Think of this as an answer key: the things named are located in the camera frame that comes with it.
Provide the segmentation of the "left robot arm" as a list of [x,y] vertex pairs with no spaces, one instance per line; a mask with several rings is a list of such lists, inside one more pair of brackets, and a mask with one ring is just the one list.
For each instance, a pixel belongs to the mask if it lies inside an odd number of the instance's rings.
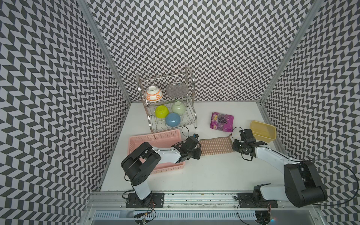
[[147,178],[158,164],[179,164],[190,158],[200,159],[202,151],[198,138],[198,134],[193,134],[170,148],[158,148],[144,142],[125,157],[121,167],[139,200],[145,200],[152,194]]

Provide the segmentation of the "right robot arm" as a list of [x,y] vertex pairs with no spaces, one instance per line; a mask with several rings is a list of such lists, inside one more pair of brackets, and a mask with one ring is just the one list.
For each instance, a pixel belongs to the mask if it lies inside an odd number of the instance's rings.
[[271,206],[272,202],[290,202],[295,207],[303,207],[323,202],[328,199],[321,177],[314,163],[300,161],[275,151],[264,141],[257,141],[250,128],[239,131],[240,140],[235,139],[232,150],[241,156],[250,156],[247,161],[254,158],[263,160],[284,175],[284,183],[260,184],[253,188],[252,197],[246,199],[254,207],[261,204]]

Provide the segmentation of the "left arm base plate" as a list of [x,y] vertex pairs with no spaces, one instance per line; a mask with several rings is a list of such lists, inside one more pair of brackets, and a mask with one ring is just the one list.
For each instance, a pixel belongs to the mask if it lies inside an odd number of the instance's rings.
[[151,193],[140,200],[136,193],[130,193],[126,200],[126,208],[163,208],[165,193]]

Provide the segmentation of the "striped brown dishcloth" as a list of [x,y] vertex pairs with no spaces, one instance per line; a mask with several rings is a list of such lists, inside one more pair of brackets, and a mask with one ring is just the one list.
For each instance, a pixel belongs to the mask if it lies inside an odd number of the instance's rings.
[[230,136],[200,140],[201,156],[232,153],[232,140]]

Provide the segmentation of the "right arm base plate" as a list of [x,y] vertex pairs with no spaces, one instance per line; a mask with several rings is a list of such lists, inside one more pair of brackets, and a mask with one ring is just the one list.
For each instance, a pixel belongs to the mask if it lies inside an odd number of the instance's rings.
[[254,196],[250,192],[237,193],[234,198],[240,203],[241,208],[278,208],[277,201],[264,200],[261,196]]

